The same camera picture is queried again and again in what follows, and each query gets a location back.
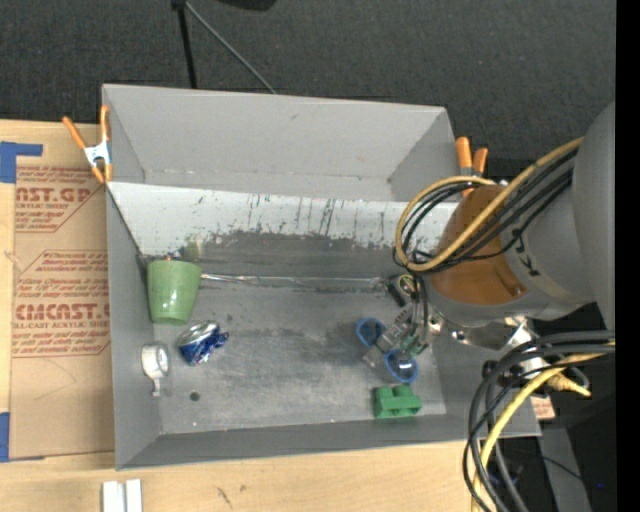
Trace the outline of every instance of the green block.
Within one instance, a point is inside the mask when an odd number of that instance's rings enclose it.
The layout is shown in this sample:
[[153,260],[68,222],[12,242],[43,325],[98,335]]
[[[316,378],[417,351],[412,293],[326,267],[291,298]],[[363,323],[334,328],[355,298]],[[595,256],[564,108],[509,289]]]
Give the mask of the green block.
[[373,415],[376,418],[402,418],[415,416],[422,408],[422,400],[413,393],[411,386],[385,386],[375,390]]

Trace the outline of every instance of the cable bundle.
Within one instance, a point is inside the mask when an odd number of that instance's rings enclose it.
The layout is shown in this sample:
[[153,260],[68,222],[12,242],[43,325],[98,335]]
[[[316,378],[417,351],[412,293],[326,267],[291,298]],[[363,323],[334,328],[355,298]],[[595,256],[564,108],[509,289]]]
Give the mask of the cable bundle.
[[[496,449],[496,461],[502,474],[503,480],[519,512],[527,512],[528,509],[520,497],[515,485],[511,481],[506,469],[506,464],[497,445],[498,437],[508,421],[513,417],[524,401],[531,396],[540,386],[557,376],[566,368],[576,364],[585,363],[605,354],[615,353],[615,333],[613,331],[583,331],[574,333],[563,333],[538,338],[529,343],[519,345],[506,354],[491,372],[484,378],[478,387],[469,410],[469,437],[464,450],[463,471],[465,482],[473,497],[472,511],[480,508],[489,511],[489,507],[479,495],[481,487],[484,487],[500,512],[509,512],[509,508],[498,496],[493,484],[490,481],[487,465],[489,457]],[[558,356],[570,354],[563,357],[557,363],[546,366],[543,370],[534,370],[523,373],[518,379],[507,384],[499,393],[495,394],[497,382],[503,372],[514,365],[518,365],[534,358],[545,358],[548,356]],[[527,377],[532,377],[514,396],[511,402],[505,407],[500,416],[496,419],[496,410],[504,401],[509,392],[517,385],[521,385]],[[484,399],[484,412],[480,414],[481,403]],[[489,435],[487,436],[482,449],[480,448],[480,430],[487,425]],[[476,467],[476,476],[471,480],[469,475],[468,456],[471,453]]]
[[[571,185],[573,166],[570,162],[575,158],[581,142],[581,138],[569,142],[525,169],[500,191],[456,240],[436,255],[417,247],[410,251],[416,229],[428,213],[456,194],[496,184],[476,176],[454,176],[425,188],[409,202],[400,216],[393,248],[394,261],[412,274],[426,275],[506,252],[531,222]],[[557,173],[563,166],[566,168]],[[511,238],[500,251],[478,254],[491,240],[509,228],[512,228]]]

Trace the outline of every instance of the yellow cable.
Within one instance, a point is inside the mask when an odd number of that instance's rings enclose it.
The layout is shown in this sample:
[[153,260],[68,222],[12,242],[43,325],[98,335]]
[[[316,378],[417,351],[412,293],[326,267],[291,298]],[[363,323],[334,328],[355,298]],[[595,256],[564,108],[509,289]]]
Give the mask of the yellow cable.
[[[612,341],[607,343],[606,345],[615,345],[615,342]],[[578,363],[578,362],[587,361],[589,359],[593,359],[596,357],[600,357],[602,355],[603,354],[574,354],[572,356],[565,357],[564,359],[559,361],[557,364]],[[553,377],[554,375],[557,375],[563,370],[564,368],[550,368],[549,370],[544,370],[543,372],[536,375],[536,377],[531,379],[520,391],[518,391],[518,394],[515,397],[513,397],[511,402],[509,402],[507,407],[505,407],[504,411],[502,411],[502,413],[496,420],[495,425],[489,432],[489,435],[487,436],[487,440],[484,446],[482,447],[482,451],[480,452],[480,460],[482,461],[482,465],[484,468],[486,468],[487,464],[489,463],[489,457],[491,456],[493,447],[498,441],[498,437],[502,433],[502,430],[504,429],[506,424],[509,422],[511,417],[515,414],[515,412],[520,408],[520,406],[524,403],[524,401],[527,398],[529,398],[529,396],[536,389],[538,389],[542,384],[548,381],[551,377]],[[475,489],[476,492],[479,492],[481,490],[481,487],[482,486],[481,486],[480,477],[476,472],[476,475],[473,479],[473,488]],[[479,510],[480,510],[480,506],[478,505],[478,503],[476,503],[474,499],[472,499],[471,511],[478,512]]]
[[406,206],[402,215],[400,216],[400,220],[398,221],[398,226],[396,228],[396,238],[395,238],[395,248],[398,258],[402,262],[403,265],[411,265],[409,262],[409,258],[404,252],[402,248],[402,230],[404,223],[407,220],[407,217],[413,210],[414,206],[418,204],[423,197],[427,196],[434,190],[437,190],[445,185],[450,185],[452,183],[479,183],[480,185],[495,185],[494,181],[487,180],[484,178],[478,178],[476,176],[452,176],[450,178],[445,178],[443,180],[436,181],[435,183],[429,185],[427,188],[422,190],[416,197],[414,197],[409,204]]
[[502,204],[502,202],[511,193],[513,193],[522,184],[523,181],[529,178],[529,176],[531,176],[536,170],[538,170],[541,167],[544,167],[552,160],[555,160],[560,156],[562,156],[563,154],[568,153],[569,151],[572,151],[573,149],[580,146],[580,144],[582,143],[582,139],[583,137],[580,137],[571,142],[568,142],[567,144],[564,144],[563,146],[560,146],[554,149],[553,151],[551,151],[550,153],[543,156],[542,158],[537,160],[535,163],[527,167],[513,181],[511,181],[509,185],[504,187],[504,189],[493,199],[493,201],[491,201],[487,205],[487,207],[471,222],[471,224],[469,224],[469,226],[467,226],[467,228],[460,234],[460,236],[458,236],[458,238],[456,238],[456,240],[453,241],[445,250],[440,252],[436,257],[434,257],[433,259],[429,260],[426,263],[414,263],[409,261],[409,258],[407,257],[407,255],[405,254],[402,248],[402,228],[413,207],[424,196],[426,196],[428,193],[432,192],[433,190],[443,185],[448,185],[449,183],[457,183],[457,182],[464,182],[464,181],[468,181],[472,183],[480,183],[483,185],[493,185],[495,183],[491,180],[485,180],[485,179],[476,178],[473,176],[454,176],[453,178],[446,178],[444,180],[434,183],[430,187],[427,187],[409,202],[405,210],[402,212],[402,215],[400,216],[398,227],[396,229],[396,238],[395,238],[395,249],[396,249],[396,254],[398,256],[398,259],[409,270],[412,270],[414,272],[425,272],[427,270],[434,268],[436,265],[439,265],[444,260],[446,260],[449,256],[451,256],[458,248],[460,248],[460,246],[463,243],[465,243],[473,235],[473,233],[480,227],[480,225],[483,222],[485,222],[485,220],[489,217],[489,215],[491,215],[495,210],[497,210]]

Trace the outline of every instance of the blue object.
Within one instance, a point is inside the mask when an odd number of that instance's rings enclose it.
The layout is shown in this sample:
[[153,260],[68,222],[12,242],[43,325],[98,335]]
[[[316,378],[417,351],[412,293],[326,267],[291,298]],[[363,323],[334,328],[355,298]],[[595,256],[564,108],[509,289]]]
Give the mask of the blue object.
[[366,347],[372,347],[378,337],[386,330],[385,325],[373,317],[361,318],[356,323],[356,335]]
[[418,377],[418,362],[407,358],[401,350],[390,350],[384,355],[384,364],[398,382],[411,384]]
[[229,333],[220,331],[214,322],[201,322],[182,333],[178,349],[189,365],[199,366],[209,360],[214,348],[222,347],[228,339]]
[[9,461],[9,413],[0,414],[0,462]]
[[42,156],[42,144],[0,142],[0,182],[16,182],[16,160],[20,156]]

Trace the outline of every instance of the green cup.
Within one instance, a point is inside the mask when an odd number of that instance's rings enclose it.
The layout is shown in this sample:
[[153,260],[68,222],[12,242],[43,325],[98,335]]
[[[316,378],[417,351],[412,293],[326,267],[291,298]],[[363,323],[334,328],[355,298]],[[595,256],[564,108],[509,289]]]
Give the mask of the green cup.
[[180,260],[156,260],[147,266],[151,321],[183,325],[189,321],[198,298],[202,269]]

